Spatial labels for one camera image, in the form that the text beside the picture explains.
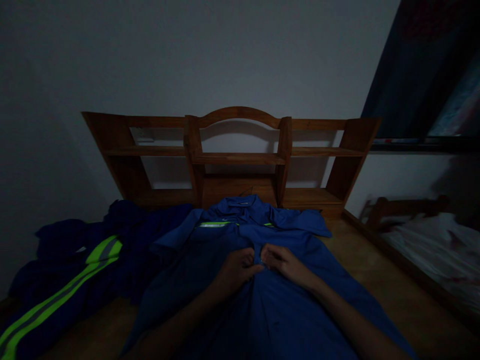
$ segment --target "wooden headboard shelf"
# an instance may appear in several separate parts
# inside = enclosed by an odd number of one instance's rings
[[[339,218],[380,125],[379,118],[349,120],[276,118],[251,107],[232,106],[205,116],[124,116],[83,112],[116,184],[146,208],[193,203],[207,209],[227,196],[257,194],[277,208],[318,209]],[[250,119],[280,130],[276,153],[203,152],[200,129],[228,119]],[[183,128],[183,146],[137,145],[130,127]],[[340,131],[339,147],[294,147],[292,132]],[[152,189],[141,157],[186,157],[192,189]],[[336,157],[325,188],[286,188],[291,157]],[[207,174],[205,165],[275,165],[275,174]]]

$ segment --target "white wall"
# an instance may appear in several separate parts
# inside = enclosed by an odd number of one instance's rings
[[[13,98],[1,109],[2,169],[11,189],[4,209],[18,210],[8,211],[3,233],[2,260],[4,253],[17,257],[2,261],[9,274],[32,257],[32,233],[41,225],[98,218],[120,197],[80,111],[201,116],[240,105],[276,117],[359,117],[399,3],[4,1],[3,43],[12,49],[2,57],[3,91]],[[212,127],[202,135],[205,149],[275,148],[258,125],[221,126],[233,134]],[[298,136],[303,144],[312,138]],[[338,135],[323,141],[337,143]],[[415,155],[369,156],[347,208],[359,214],[375,196],[424,194],[449,160],[432,156],[432,166]],[[164,161],[149,165],[151,176],[189,186],[182,160]],[[289,186],[324,183],[324,169],[325,161],[296,160]],[[403,181],[412,172],[419,180]]]
[[[7,3],[55,114],[113,201],[120,194],[80,111],[201,116],[240,105],[276,117],[358,117],[400,0]]]
[[[59,120],[30,62],[0,28],[0,299],[35,258],[34,233],[78,218],[100,221],[108,202]]]
[[[360,218],[365,205],[374,205],[379,197],[434,199],[441,192],[434,188],[435,182],[450,169],[454,158],[446,154],[370,153],[345,208]]]

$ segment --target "forearm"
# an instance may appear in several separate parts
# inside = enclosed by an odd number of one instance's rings
[[[150,331],[134,349],[134,359],[169,359],[199,322],[223,298],[208,287],[161,326]]]
[[[307,287],[325,307],[362,359],[410,359],[396,343],[315,276]]]

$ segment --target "blue shirt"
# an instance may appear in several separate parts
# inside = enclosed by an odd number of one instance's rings
[[[219,226],[205,226],[205,222]],[[314,235],[331,236],[318,211],[276,209],[256,195],[225,198],[208,211],[195,209],[178,228],[155,241],[160,253],[176,249],[176,260],[145,291],[125,345],[185,307],[213,280],[228,253],[262,246],[288,247],[394,342],[415,356],[378,302],[337,262]],[[195,329],[175,354],[177,359],[357,359],[337,324],[304,289],[265,269]]]

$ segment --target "white bedding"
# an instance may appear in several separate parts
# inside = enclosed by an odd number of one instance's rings
[[[454,215],[420,218],[382,237],[428,276],[480,314],[480,232]]]

